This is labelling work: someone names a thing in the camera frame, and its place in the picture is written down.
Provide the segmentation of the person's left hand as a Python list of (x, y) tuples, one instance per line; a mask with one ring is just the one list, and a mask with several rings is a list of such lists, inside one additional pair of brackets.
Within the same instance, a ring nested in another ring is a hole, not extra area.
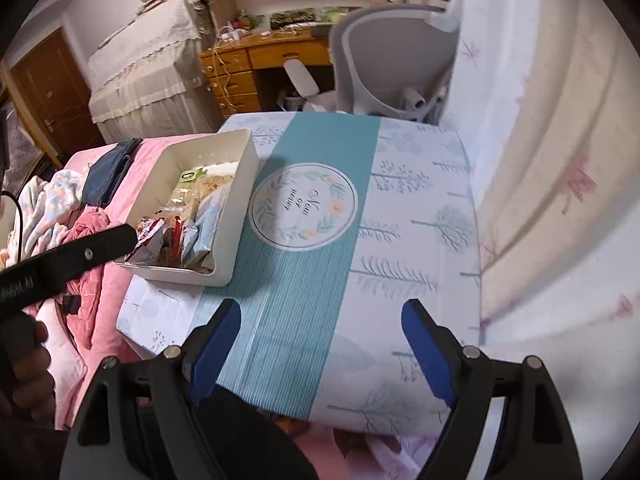
[(1, 393), (1, 415), (11, 416), (16, 406), (26, 411), (34, 422), (49, 425), (55, 415), (55, 381), (49, 373), (50, 353), (42, 346), (48, 339), (48, 331), (32, 316), (28, 319), (34, 346), (13, 364), (16, 384), (10, 396)]

